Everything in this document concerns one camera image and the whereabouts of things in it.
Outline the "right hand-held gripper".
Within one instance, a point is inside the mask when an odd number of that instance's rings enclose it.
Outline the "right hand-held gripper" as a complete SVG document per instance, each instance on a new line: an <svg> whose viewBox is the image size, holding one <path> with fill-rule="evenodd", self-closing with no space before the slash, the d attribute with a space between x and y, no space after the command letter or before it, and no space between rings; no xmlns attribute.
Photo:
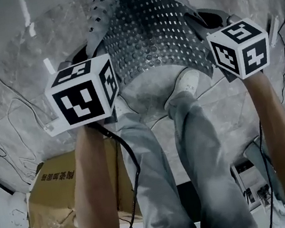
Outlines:
<svg viewBox="0 0 285 228"><path fill-rule="evenodd" d="M270 64L267 31L250 18L223 10L198 10L199 18L185 13L184 19L200 41L208 42L216 66L231 83L244 80Z"/></svg>

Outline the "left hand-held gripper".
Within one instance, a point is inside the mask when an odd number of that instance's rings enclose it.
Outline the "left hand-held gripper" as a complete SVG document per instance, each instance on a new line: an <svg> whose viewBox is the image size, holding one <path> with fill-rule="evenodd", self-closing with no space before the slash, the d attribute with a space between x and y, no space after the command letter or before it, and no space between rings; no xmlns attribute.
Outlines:
<svg viewBox="0 0 285 228"><path fill-rule="evenodd" d="M53 74L45 89L47 100L57 115L49 123L50 133L110 117L119 93L109 54L88 60L85 45L65 61L72 65Z"/></svg>

